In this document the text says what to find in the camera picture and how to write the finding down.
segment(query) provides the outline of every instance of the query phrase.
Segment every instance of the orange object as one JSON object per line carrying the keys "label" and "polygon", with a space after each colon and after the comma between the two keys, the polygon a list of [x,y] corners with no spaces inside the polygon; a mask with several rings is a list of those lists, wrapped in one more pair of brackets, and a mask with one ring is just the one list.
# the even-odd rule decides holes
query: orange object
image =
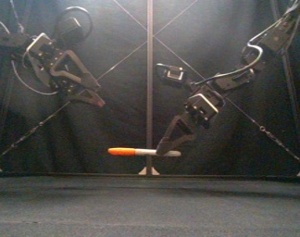
{"label": "orange object", "polygon": [[135,149],[134,148],[110,148],[109,153],[115,156],[134,156],[135,155]]}

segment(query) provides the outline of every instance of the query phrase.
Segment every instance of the vertical pole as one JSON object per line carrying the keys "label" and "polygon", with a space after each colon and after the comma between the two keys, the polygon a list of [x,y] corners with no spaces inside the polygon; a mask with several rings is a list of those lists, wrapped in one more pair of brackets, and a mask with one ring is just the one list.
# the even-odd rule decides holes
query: vertical pole
{"label": "vertical pole", "polygon": [[[153,0],[147,0],[147,98],[146,98],[146,148],[153,148]],[[153,157],[146,157],[146,175],[153,175]]]}
{"label": "vertical pole", "polygon": [[[274,21],[277,21],[281,17],[280,12],[278,12],[277,0],[272,0],[270,4],[272,4],[273,15],[274,15]],[[300,105],[297,102],[297,92],[296,92],[296,86],[294,86],[293,75],[292,75],[289,52],[285,52],[285,54],[282,55],[282,64],[284,64],[284,71],[285,71],[285,77],[286,77],[286,83],[288,83],[288,89],[289,89],[289,96],[290,96],[290,101],[292,101],[292,114],[293,114],[293,120],[294,120],[296,135],[297,135],[297,141],[300,145]]]}

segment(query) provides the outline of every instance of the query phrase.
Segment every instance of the metal pole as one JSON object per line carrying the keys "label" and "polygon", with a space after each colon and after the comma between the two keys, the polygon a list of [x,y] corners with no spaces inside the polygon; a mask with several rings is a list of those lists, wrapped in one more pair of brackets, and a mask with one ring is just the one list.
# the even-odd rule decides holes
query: metal pole
{"label": "metal pole", "polygon": [[[154,32],[153,32],[153,0],[147,0],[147,99],[146,99],[146,148],[153,148],[153,70],[154,70]],[[146,157],[146,175],[153,175],[153,157]]]}

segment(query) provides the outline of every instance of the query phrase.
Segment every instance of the black enclosure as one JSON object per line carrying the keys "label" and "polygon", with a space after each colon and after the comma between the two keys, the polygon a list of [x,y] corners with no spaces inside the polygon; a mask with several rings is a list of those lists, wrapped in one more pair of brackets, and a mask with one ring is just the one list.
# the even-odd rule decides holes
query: black enclosure
{"label": "black enclosure", "polygon": [[[106,105],[68,104],[2,156],[2,170],[138,174],[153,166],[163,175],[296,175],[300,163],[230,101],[300,156],[300,25],[289,54],[292,78],[285,76],[278,57],[257,79],[230,94],[210,128],[202,128],[198,138],[178,147],[181,157],[109,154],[109,148],[118,146],[155,149],[173,117],[183,112],[189,92],[161,83],[154,65],[182,67],[195,81],[229,72],[240,63],[246,42],[272,25],[276,11],[282,14],[288,3],[14,1],[30,35],[44,32],[51,37],[56,17],[67,7],[89,10],[91,35],[70,49],[102,86]],[[67,16],[78,18],[83,31],[89,29],[86,15],[75,12]],[[0,1],[0,20],[16,32],[10,1]],[[31,88],[51,93],[22,61],[16,69]],[[10,56],[0,52],[0,154],[64,105],[59,95],[26,88],[14,74]]]}

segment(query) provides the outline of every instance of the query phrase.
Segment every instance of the gray surface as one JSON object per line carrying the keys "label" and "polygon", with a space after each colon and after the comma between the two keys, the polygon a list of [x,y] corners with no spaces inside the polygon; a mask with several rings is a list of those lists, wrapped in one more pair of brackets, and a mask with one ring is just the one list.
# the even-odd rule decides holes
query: gray surface
{"label": "gray surface", "polygon": [[300,184],[0,178],[0,236],[300,236]]}

